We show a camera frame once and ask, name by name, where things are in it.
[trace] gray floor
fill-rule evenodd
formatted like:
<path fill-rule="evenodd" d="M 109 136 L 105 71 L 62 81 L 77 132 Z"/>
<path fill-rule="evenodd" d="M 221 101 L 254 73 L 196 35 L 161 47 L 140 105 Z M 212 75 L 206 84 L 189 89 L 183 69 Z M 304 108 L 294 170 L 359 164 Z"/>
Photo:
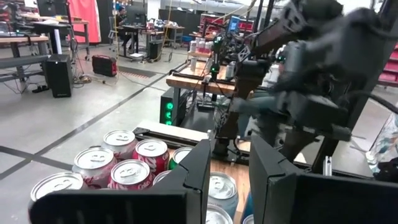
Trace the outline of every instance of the gray floor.
<path fill-rule="evenodd" d="M 28 223 L 27 204 L 31 188 L 42 178 L 70 166 L 75 155 L 87 147 L 98 145 L 108 131 L 134 129 L 143 119 L 159 120 L 160 96 L 168 88 L 165 73 L 182 63 L 185 50 L 177 50 L 171 62 L 165 49 L 157 63 L 139 64 L 120 58 L 119 65 L 150 70 L 151 78 L 120 76 L 117 84 L 93 81 L 73 90 L 73 97 L 55 99 L 50 91 L 33 94 L 29 90 L 15 94 L 0 85 L 0 223 Z M 1 50 L 7 57 L 8 49 Z M 91 55 L 113 54 L 108 46 L 94 47 Z M 90 74 L 91 62 L 81 61 L 84 73 Z M 29 70 L 39 69 L 32 66 Z M 43 83 L 43 77 L 32 77 L 30 83 Z M 8 86 L 23 89 L 19 82 Z M 394 90 L 382 88 L 378 94 L 395 103 Z M 371 175 L 364 161 L 367 151 L 384 124 L 389 112 L 372 101 L 366 105 L 349 143 L 341 142 L 334 155 L 335 169 Z M 318 146 L 312 144 L 303 154 L 312 163 Z"/>

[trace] can lid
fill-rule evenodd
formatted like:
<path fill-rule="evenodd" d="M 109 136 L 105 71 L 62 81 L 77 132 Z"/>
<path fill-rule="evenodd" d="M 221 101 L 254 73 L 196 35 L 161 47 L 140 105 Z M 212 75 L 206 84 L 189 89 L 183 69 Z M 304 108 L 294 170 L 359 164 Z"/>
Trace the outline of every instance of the can lid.
<path fill-rule="evenodd" d="M 84 181 L 80 174 L 61 172 L 48 176 L 37 183 L 30 192 L 30 198 L 35 202 L 51 192 L 59 190 L 80 190 L 83 185 Z"/>
<path fill-rule="evenodd" d="M 243 224 L 254 224 L 254 216 L 249 215 L 243 220 Z"/>
<path fill-rule="evenodd" d="M 111 146 L 125 146 L 132 143 L 136 135 L 132 131 L 115 130 L 108 132 L 104 136 L 104 142 Z"/>
<path fill-rule="evenodd" d="M 235 180 L 222 173 L 211 172 L 209 182 L 209 196 L 217 199 L 229 199 L 236 195 Z"/>
<path fill-rule="evenodd" d="M 136 145 L 136 152 L 146 157 L 161 156 L 166 151 L 166 143 L 158 139 L 145 139 Z"/>
<path fill-rule="evenodd" d="M 173 154 L 173 160 L 179 164 L 185 158 L 185 156 L 191 152 L 191 150 L 191 147 L 181 147 L 177 149 Z"/>
<path fill-rule="evenodd" d="M 207 205 L 206 224 L 232 224 L 231 217 L 216 205 Z"/>
<path fill-rule="evenodd" d="M 149 175 L 149 166 L 137 159 L 122 161 L 112 168 L 111 177 L 119 184 L 138 184 Z"/>
<path fill-rule="evenodd" d="M 81 169 L 98 169 L 108 165 L 113 158 L 113 152 L 109 149 L 94 147 L 77 154 L 75 165 Z"/>
<path fill-rule="evenodd" d="M 157 174 L 157 176 L 154 179 L 154 184 L 158 183 L 159 181 L 161 181 L 167 174 L 169 174 L 171 172 L 171 170 L 167 170 L 167 171 L 163 171 L 159 174 Z"/>

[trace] computer monitor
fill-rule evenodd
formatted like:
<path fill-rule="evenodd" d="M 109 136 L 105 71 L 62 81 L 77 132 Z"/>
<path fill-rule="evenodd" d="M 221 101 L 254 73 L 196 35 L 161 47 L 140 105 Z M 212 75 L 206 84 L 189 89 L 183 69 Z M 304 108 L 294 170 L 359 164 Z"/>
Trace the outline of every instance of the computer monitor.
<path fill-rule="evenodd" d="M 56 16 L 55 4 L 53 0 L 37 0 L 37 8 L 41 16 Z"/>
<path fill-rule="evenodd" d="M 147 24 L 146 10 L 143 6 L 132 5 L 126 8 L 127 23 L 133 26 L 144 26 Z"/>
<path fill-rule="evenodd" d="M 237 32 L 239 30 L 239 22 L 241 19 L 236 16 L 231 16 L 228 24 L 228 32 Z"/>

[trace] red curtain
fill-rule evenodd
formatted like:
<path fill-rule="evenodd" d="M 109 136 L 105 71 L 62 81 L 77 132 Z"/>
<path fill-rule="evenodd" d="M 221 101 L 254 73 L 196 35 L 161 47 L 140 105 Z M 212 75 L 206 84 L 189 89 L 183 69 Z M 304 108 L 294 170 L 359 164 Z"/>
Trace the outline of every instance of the red curtain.
<path fill-rule="evenodd" d="M 96 0 L 69 0 L 70 15 L 79 17 L 84 21 L 88 21 L 88 38 L 90 43 L 101 42 L 100 24 L 98 19 L 98 8 Z M 75 31 L 84 31 L 84 26 L 81 24 L 73 25 Z M 77 37 L 79 43 L 85 41 L 84 37 Z"/>

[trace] shelf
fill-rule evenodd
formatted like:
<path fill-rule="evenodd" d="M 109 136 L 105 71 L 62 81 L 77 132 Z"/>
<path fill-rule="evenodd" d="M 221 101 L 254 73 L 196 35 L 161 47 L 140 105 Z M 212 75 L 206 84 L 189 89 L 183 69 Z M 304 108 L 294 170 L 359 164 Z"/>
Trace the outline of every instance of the shelf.
<path fill-rule="evenodd" d="M 205 58 L 211 57 L 211 53 L 201 53 L 201 52 L 188 52 L 188 55 L 192 57 L 205 57 Z"/>

